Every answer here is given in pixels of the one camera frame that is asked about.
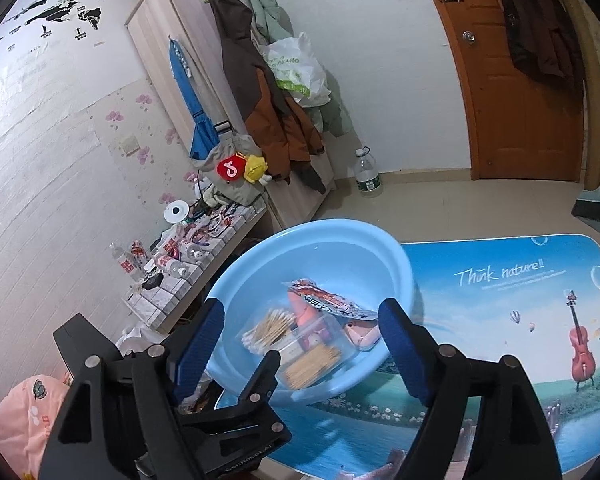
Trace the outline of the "wooden door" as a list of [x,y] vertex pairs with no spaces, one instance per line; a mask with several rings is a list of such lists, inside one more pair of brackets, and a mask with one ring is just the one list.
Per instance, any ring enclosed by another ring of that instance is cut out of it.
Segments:
[[434,0],[460,78],[475,179],[577,182],[583,102],[514,66],[501,0]]

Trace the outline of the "tiled low shelf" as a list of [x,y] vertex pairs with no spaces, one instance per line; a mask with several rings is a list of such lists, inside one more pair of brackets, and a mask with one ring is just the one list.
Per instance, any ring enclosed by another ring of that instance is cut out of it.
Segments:
[[252,206],[239,208],[238,214],[230,217],[231,224],[223,222],[217,236],[204,240],[200,257],[189,263],[186,278],[166,274],[158,287],[132,287],[123,296],[125,307],[151,330],[169,333],[267,212],[263,198]]

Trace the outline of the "dark jacket on door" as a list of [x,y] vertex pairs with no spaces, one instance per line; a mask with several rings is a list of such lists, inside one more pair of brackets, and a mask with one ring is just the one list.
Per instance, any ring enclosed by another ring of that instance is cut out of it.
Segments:
[[502,0],[509,54],[517,70],[552,88],[583,90],[576,31],[559,0]]

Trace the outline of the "large water bottle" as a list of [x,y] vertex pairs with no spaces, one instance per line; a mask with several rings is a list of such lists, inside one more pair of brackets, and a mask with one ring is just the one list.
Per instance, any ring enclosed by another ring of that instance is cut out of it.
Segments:
[[354,177],[358,192],[362,195],[373,196],[382,191],[381,175],[368,146],[355,150]]

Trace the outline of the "light blue plastic basin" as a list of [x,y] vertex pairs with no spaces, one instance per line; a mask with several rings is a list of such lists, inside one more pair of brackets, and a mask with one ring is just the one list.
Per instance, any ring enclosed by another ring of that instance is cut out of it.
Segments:
[[389,351],[380,304],[414,302],[411,263],[371,224],[312,221],[279,232],[234,261],[210,290],[225,312],[207,366],[236,394],[270,350],[280,354],[275,405],[314,404],[362,382]]

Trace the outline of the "white tape roll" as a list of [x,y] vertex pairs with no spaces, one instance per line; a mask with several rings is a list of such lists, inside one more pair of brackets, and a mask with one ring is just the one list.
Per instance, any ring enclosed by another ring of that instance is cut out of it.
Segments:
[[174,200],[164,208],[163,218],[170,224],[183,222],[188,218],[189,208],[190,206],[185,200]]

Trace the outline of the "white plastic bag on floor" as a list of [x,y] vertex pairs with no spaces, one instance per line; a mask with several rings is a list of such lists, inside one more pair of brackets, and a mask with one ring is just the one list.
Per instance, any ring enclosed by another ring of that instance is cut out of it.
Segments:
[[122,354],[142,353],[153,344],[161,344],[166,335],[158,333],[143,323],[126,326],[116,342],[116,347]]

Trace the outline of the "white green plastic bag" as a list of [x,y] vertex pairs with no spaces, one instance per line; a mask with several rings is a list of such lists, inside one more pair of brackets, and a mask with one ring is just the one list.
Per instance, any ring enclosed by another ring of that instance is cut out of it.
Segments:
[[277,40],[263,47],[261,54],[277,87],[289,92],[301,107],[319,107],[330,101],[327,74],[305,32]]

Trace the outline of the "world map wall sticker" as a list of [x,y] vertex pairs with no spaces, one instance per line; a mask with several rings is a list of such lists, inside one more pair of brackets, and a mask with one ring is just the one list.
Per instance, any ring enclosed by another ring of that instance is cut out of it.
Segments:
[[76,23],[73,38],[86,38],[89,30],[102,27],[105,0],[33,0],[0,25],[0,52],[10,53],[20,44],[49,40],[59,25]]

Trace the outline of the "chicken wing snack packet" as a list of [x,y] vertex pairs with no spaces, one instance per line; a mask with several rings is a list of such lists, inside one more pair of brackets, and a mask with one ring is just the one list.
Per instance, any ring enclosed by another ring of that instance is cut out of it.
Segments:
[[377,312],[360,307],[354,301],[318,287],[314,281],[299,278],[286,282],[288,290],[311,307],[349,320],[376,321]]

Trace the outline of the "grey canvas bag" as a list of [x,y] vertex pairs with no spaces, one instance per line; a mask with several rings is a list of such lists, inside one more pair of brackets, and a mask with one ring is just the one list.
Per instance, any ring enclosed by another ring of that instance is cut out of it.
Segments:
[[231,202],[248,206],[261,196],[263,186],[249,182],[245,171],[249,157],[262,152],[249,134],[237,132],[228,120],[196,125],[192,155],[193,167]]

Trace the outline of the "pink bedding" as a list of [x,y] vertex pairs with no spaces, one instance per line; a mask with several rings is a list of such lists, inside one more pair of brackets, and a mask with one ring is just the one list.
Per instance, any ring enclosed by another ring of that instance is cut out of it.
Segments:
[[15,385],[0,403],[0,452],[21,479],[36,479],[48,438],[69,387],[36,375]]

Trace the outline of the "red yellow plush toy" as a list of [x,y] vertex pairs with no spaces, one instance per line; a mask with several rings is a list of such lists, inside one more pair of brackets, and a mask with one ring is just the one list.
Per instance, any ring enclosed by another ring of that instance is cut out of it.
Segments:
[[220,160],[215,170],[227,182],[242,179],[250,184],[268,185],[273,180],[268,173],[268,163],[258,155],[235,153]]

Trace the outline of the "brown hooded jacket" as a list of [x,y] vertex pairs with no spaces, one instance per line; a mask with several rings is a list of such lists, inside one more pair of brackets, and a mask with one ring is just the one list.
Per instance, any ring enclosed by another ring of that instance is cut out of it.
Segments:
[[312,166],[324,153],[321,135],[290,93],[279,88],[251,38],[252,11],[240,0],[209,0],[222,48],[223,70],[242,122],[276,181],[295,174],[311,190],[326,186]]

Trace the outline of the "clear box of cotton swabs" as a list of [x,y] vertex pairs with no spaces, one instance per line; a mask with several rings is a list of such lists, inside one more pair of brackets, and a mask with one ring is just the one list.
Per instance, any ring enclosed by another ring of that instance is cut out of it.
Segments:
[[268,309],[238,339],[256,356],[276,351],[280,359],[277,378],[294,391],[318,384],[358,354],[337,319],[324,312],[300,323],[287,308]]

